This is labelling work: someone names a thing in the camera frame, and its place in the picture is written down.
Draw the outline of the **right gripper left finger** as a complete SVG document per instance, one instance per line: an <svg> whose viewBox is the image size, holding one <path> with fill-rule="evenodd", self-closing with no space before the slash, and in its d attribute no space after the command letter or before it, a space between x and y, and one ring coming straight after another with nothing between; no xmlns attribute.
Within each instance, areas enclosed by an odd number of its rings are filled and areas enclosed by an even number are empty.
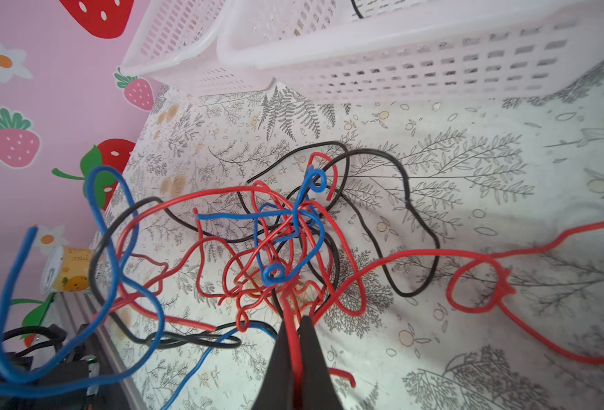
<svg viewBox="0 0 604 410"><path fill-rule="evenodd" d="M281 324L252 410L293 410L294 376L285 324Z"/></svg>

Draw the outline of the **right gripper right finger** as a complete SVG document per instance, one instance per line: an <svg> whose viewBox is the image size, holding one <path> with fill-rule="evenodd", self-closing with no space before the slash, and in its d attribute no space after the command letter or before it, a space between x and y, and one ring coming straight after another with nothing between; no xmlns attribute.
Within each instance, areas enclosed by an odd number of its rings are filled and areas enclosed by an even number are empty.
<svg viewBox="0 0 604 410"><path fill-rule="evenodd" d="M332 384L329 369L312 319L304 316L300 324L302 376L300 399L303 410L343 410Z"/></svg>

